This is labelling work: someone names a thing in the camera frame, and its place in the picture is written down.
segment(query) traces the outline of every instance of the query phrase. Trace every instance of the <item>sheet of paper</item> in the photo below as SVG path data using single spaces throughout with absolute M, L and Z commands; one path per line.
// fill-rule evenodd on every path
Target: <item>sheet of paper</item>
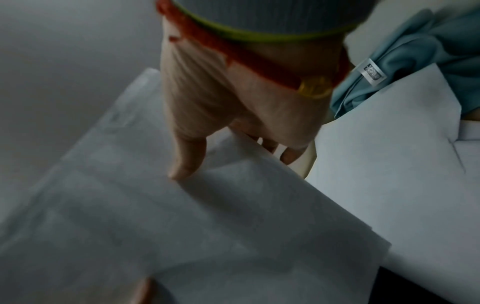
M 325 125 L 307 181 L 392 243 L 385 266 L 480 303 L 480 141 L 436 65 Z
M 175 303 L 367 303 L 389 244 L 258 144 L 215 134 L 181 183 L 171 159 L 147 70 L 2 225 L 2 301 L 80 303 L 151 275 Z

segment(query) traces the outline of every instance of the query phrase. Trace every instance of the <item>black object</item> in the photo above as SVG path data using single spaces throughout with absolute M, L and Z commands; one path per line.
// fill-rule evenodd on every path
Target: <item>black object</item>
M 417 284 L 381 267 L 376 275 L 368 304 L 404 304 L 413 302 L 452 304 Z

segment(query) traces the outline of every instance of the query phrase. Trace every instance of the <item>yellow-green trim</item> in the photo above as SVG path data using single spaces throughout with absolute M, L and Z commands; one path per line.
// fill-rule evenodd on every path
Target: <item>yellow-green trim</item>
M 305 40 L 314 40 L 322 37 L 350 32 L 350 31 L 353 31 L 358 26 L 358 24 L 354 24 L 354 25 L 345 26 L 345 27 L 338 28 L 332 31 L 327 31 L 327 32 L 298 34 L 298 35 L 257 33 L 257 32 L 238 30 L 229 26 L 224 26 L 224 25 L 209 21 L 196 14 L 190 13 L 189 11 L 187 11 L 185 8 L 178 5 L 177 3 L 175 3 L 175 5 L 183 13 L 185 13 L 190 18 L 195 20 L 198 24 L 215 32 L 220 37 L 228 40 L 238 41 L 238 42 L 275 43 L 275 42 L 297 42 L 297 41 L 305 41 Z

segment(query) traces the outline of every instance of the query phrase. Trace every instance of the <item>hand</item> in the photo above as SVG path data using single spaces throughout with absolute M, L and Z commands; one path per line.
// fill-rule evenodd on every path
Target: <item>hand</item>
M 206 137 L 229 126 L 273 152 L 287 146 L 281 161 L 298 159 L 315 138 L 328 111 L 330 96 L 310 99 L 263 79 L 248 68 L 228 63 L 223 54 L 181 39 L 164 19 L 161 76 L 165 114 L 175 141 L 176 161 L 169 174 L 192 175 L 205 157 Z M 305 43 L 243 44 L 296 75 L 332 76 L 343 35 Z

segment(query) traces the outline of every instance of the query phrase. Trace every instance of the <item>clothing label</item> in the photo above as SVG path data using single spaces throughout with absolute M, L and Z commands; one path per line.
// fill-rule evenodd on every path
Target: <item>clothing label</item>
M 380 68 L 370 58 L 358 65 L 356 69 L 365 77 L 365 79 L 367 79 L 368 82 L 370 82 L 373 87 L 387 79 L 385 73 L 382 72 L 382 70 L 380 70 Z

